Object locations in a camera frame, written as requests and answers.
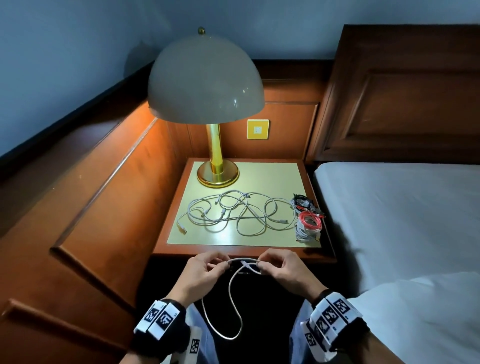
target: light switch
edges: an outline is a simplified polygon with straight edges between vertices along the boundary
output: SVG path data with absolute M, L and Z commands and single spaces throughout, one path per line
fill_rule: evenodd
M 268 139 L 268 119 L 248 119 L 247 139 Z

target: jeans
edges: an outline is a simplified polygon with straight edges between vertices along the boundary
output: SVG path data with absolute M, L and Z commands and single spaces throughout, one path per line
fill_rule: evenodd
M 290 333 L 290 364 L 316 363 L 300 327 L 300 322 L 309 319 L 311 314 L 312 306 L 308 301 L 304 301 L 293 324 L 292 332 Z M 213 336 L 194 304 L 191 304 L 187 308 L 185 321 L 189 326 L 197 326 L 202 329 L 202 339 L 200 340 L 197 364 L 219 364 Z

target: red cable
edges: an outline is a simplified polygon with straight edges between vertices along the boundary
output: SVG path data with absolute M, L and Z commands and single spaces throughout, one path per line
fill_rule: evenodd
M 306 221 L 306 218 L 310 218 L 315 225 L 312 225 L 311 223 Z M 302 223 L 302 225 L 309 230 L 317 230 L 317 229 L 322 229 L 322 220 L 320 217 L 316 214 L 314 214 L 311 211 L 302 211 L 299 213 L 298 220 Z

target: pillow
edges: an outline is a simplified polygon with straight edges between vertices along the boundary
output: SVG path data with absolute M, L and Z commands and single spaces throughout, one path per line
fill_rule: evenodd
M 398 280 L 349 301 L 407 364 L 480 363 L 480 275 Z

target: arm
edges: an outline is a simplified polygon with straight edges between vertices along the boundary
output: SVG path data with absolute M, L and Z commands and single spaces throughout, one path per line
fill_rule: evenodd
M 312 303 L 327 289 L 313 275 L 297 254 L 285 249 L 268 249 L 258 260 L 262 274 L 275 278 L 287 291 L 298 294 Z M 345 348 L 355 364 L 402 364 L 375 335 L 368 332 L 358 342 Z
M 218 278 L 229 268 L 229 260 L 228 255 L 218 251 L 210 251 L 190 258 L 177 282 L 165 298 L 174 300 L 187 308 L 212 290 Z M 178 343 L 176 337 L 168 339 Z M 120 364 L 158 364 L 164 359 L 149 358 L 129 352 L 123 357 Z

